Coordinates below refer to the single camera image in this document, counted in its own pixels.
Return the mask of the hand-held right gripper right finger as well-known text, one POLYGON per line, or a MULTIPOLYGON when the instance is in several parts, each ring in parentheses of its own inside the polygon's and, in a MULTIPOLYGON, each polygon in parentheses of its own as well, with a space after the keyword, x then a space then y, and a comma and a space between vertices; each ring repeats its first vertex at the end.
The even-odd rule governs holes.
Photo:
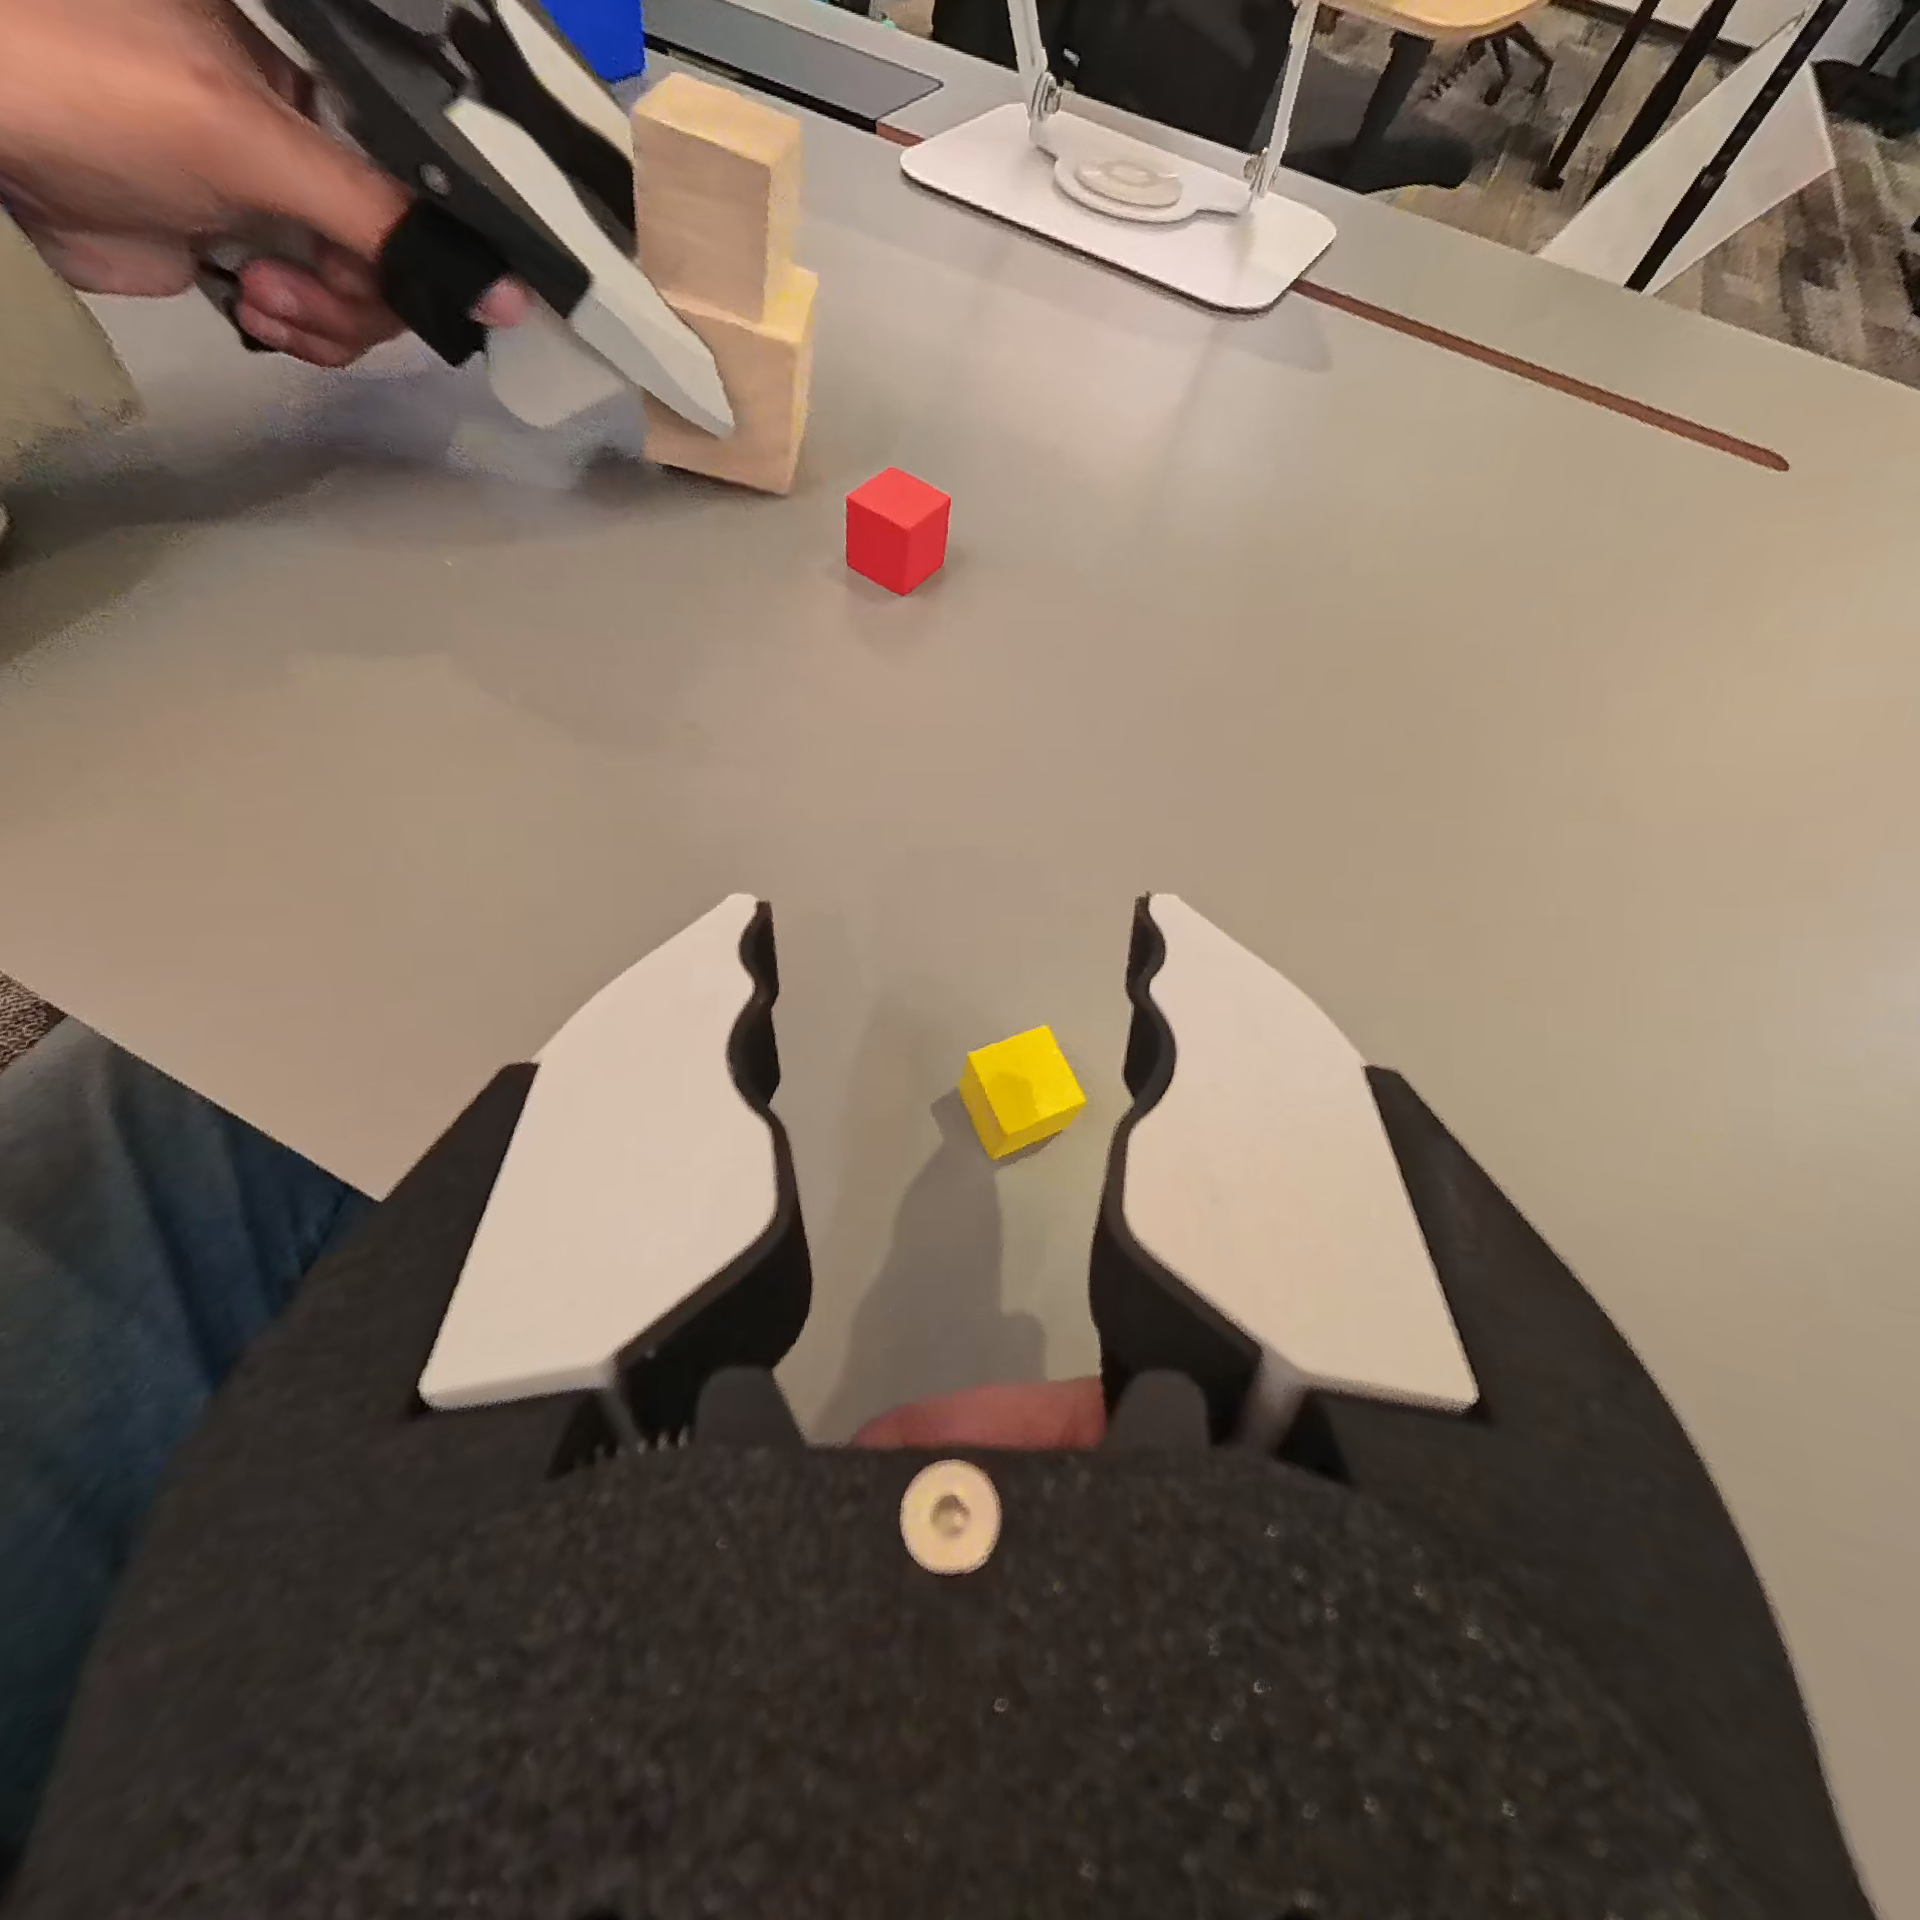
POLYGON ((1476 1409, 1360 1050, 1176 895, 1137 901, 1124 992, 1130 1099, 1091 1245, 1108 1415, 1154 1373, 1208 1424, 1296 1424, 1317 1395, 1476 1409))

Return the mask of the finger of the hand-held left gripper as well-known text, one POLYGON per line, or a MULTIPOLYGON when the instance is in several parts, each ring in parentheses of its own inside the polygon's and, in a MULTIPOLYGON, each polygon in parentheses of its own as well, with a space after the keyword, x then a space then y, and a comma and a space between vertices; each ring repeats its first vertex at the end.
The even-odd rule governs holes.
POLYGON ((624 256, 639 255, 633 138, 610 88, 545 4, 491 3, 489 104, 554 160, 624 256))
POLYGON ((712 349, 613 244, 562 169, 503 113, 447 111, 447 119, 587 273, 568 313, 572 331, 633 387, 727 439, 733 411, 712 349))

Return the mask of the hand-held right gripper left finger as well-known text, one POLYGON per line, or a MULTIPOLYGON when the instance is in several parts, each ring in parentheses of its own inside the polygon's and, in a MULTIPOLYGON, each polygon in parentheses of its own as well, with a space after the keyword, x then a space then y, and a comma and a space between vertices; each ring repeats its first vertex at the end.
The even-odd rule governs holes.
POLYGON ((725 896, 539 1047, 426 1405, 592 1395, 689 1419, 717 1373, 793 1351, 812 1283, 777 996, 773 908, 725 896))

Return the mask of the blue plastic bin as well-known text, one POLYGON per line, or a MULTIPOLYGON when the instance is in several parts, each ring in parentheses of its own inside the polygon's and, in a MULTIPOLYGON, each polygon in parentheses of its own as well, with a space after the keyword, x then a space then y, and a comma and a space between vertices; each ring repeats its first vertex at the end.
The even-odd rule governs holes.
POLYGON ((643 3, 541 3, 561 34, 605 85, 639 80, 647 66, 643 3))

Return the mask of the medium wooden cube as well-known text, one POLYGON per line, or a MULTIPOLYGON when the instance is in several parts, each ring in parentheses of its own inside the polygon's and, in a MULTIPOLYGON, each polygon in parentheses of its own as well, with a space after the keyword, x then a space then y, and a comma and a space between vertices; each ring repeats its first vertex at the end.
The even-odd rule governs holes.
POLYGON ((687 72, 632 111, 639 258, 668 298, 767 320, 793 268, 802 125, 687 72))

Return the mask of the large wooden cube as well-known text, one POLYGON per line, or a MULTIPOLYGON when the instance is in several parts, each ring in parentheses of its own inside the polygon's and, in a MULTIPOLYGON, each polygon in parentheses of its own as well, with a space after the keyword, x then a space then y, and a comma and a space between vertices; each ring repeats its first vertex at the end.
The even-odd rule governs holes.
POLYGON ((712 349, 733 428, 725 439, 712 437, 645 396, 647 463, 768 497, 793 489, 810 421, 818 285, 815 269, 783 266, 759 320, 691 296, 663 296, 712 349))

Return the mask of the yellow wooden cube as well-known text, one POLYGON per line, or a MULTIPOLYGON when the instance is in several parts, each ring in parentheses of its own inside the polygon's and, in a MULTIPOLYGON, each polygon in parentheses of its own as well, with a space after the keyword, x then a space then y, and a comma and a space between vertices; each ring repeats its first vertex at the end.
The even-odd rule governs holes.
POLYGON ((1047 1025, 970 1050, 957 1096, 989 1162, 1008 1162, 1056 1138, 1089 1104, 1047 1025))

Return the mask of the red wooden cube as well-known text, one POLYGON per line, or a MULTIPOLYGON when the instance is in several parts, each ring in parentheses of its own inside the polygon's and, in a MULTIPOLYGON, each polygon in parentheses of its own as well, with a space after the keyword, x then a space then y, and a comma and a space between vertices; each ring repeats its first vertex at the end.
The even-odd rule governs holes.
POLYGON ((952 497, 912 472, 879 472, 847 498, 849 570, 892 594, 912 594, 947 563, 952 512, 952 497))

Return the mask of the person's left hand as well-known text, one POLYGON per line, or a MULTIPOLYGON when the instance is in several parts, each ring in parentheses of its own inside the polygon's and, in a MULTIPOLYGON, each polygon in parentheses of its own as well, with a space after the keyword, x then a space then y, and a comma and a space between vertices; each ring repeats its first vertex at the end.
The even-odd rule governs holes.
POLYGON ((308 114, 304 74, 228 4, 3 4, 5 207, 91 298, 179 298, 199 256, 265 225, 312 234, 258 256, 236 324, 347 369, 403 333, 376 266, 412 195, 308 114))

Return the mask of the person's trouser leg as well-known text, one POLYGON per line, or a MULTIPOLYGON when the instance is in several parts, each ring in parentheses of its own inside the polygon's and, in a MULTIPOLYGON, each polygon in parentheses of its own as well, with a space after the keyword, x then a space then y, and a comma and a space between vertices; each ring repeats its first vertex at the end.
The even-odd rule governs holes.
POLYGON ((5 1069, 5 1875, 175 1453, 370 1207, 76 1019, 5 1069))

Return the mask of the white folding stand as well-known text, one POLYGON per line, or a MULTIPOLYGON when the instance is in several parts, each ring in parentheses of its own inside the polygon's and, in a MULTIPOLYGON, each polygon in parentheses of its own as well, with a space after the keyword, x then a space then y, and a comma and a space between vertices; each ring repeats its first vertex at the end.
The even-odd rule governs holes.
POLYGON ((1312 15, 1295 11, 1271 129, 1232 177, 1071 111, 1041 8, 1007 11, 1025 104, 908 148, 912 186, 1229 315, 1264 313, 1333 247, 1333 219, 1277 192, 1312 15))

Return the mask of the black office chair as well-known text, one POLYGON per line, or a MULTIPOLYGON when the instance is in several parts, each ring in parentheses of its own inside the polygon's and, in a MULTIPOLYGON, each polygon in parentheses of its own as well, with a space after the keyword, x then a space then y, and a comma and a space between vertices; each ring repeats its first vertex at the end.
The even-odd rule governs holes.
MULTIPOLYGON (((1289 53, 1288 3, 1037 3, 1053 79, 1091 100, 1240 154, 1264 145, 1289 53)), ((1464 186, 1473 147, 1419 113, 1396 113, 1355 165, 1375 85, 1309 56, 1288 130, 1295 175, 1393 192, 1464 186)))

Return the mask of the wooden display board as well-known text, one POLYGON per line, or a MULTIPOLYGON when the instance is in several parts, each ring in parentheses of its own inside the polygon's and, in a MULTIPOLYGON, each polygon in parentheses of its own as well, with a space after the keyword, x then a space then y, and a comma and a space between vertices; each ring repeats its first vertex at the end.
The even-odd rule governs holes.
POLYGON ((1547 3, 1320 3, 1419 41, 1471 41, 1529 23, 1547 3))

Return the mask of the white slanted panel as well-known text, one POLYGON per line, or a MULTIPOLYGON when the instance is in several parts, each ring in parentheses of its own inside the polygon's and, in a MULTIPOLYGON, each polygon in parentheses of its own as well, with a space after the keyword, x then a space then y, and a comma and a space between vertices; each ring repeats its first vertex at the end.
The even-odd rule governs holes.
POLYGON ((1833 138, 1813 74, 1827 4, 1803 4, 1669 130, 1597 187, 1538 256, 1657 296, 1677 275, 1825 179, 1833 138))

